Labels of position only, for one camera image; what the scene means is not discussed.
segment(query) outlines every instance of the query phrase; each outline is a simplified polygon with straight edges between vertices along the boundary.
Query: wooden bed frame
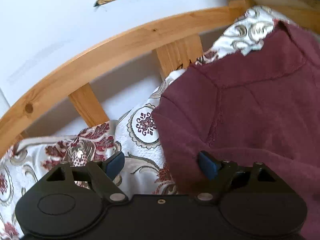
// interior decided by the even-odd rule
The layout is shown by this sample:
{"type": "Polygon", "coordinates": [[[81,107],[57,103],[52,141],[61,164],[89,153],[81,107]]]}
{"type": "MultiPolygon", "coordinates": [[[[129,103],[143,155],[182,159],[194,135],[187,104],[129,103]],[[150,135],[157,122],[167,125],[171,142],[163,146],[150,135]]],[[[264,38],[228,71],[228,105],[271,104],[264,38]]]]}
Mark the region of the wooden bed frame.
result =
{"type": "MultiPolygon", "coordinates": [[[[24,130],[51,107],[69,97],[89,127],[109,118],[89,82],[148,51],[160,62],[162,78],[203,53],[200,32],[231,25],[255,5],[253,0],[232,0],[229,6],[211,8],[156,20],[107,39],[84,51],[51,72],[27,91],[0,119],[0,157],[15,142],[26,137],[24,130]]],[[[267,5],[302,27],[320,33],[320,12],[288,6],[267,5]]]]}

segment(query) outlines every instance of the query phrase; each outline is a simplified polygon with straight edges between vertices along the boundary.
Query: silver screw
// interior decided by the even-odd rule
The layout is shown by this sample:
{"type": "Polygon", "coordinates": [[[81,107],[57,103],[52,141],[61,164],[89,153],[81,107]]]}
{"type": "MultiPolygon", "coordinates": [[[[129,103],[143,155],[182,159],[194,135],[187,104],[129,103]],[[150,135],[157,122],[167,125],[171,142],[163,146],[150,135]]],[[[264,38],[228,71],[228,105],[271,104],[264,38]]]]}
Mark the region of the silver screw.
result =
{"type": "Polygon", "coordinates": [[[113,193],[111,196],[110,196],[110,199],[112,201],[123,201],[125,199],[125,195],[122,194],[122,193],[113,193]]]}
{"type": "Polygon", "coordinates": [[[213,199],[213,196],[210,193],[200,193],[197,198],[201,201],[210,201],[213,199]]]}
{"type": "Polygon", "coordinates": [[[165,200],[164,199],[159,199],[158,200],[158,204],[164,204],[165,203],[165,200]]]}

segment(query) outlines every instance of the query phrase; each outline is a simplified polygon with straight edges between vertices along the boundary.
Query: maroon fabric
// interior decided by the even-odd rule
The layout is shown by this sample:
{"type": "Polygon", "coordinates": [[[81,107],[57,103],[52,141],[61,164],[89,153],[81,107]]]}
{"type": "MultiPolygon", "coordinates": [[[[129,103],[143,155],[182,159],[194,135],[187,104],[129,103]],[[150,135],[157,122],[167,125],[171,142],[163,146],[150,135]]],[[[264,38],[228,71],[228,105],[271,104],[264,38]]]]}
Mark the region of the maroon fabric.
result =
{"type": "Polygon", "coordinates": [[[302,229],[320,236],[320,49],[306,31],[280,23],[260,51],[188,70],[152,112],[180,191],[204,179],[197,153],[239,165],[266,163],[308,205],[302,229]]]}

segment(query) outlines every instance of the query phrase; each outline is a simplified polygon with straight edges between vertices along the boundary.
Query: white wall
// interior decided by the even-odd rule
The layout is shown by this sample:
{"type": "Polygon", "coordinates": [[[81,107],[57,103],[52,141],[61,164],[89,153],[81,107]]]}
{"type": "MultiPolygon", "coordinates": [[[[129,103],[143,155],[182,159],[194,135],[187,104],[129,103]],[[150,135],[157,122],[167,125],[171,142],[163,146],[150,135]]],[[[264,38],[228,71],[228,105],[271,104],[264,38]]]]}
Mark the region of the white wall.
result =
{"type": "MultiPolygon", "coordinates": [[[[94,8],[95,1],[0,0],[0,89],[10,106],[57,66],[106,38],[162,17],[227,4],[227,0],[116,0],[94,8]]],[[[155,60],[146,55],[100,77],[92,88],[107,115],[117,119],[147,98],[160,81],[155,60]]],[[[74,134],[84,127],[65,100],[28,133],[74,134]]]]}

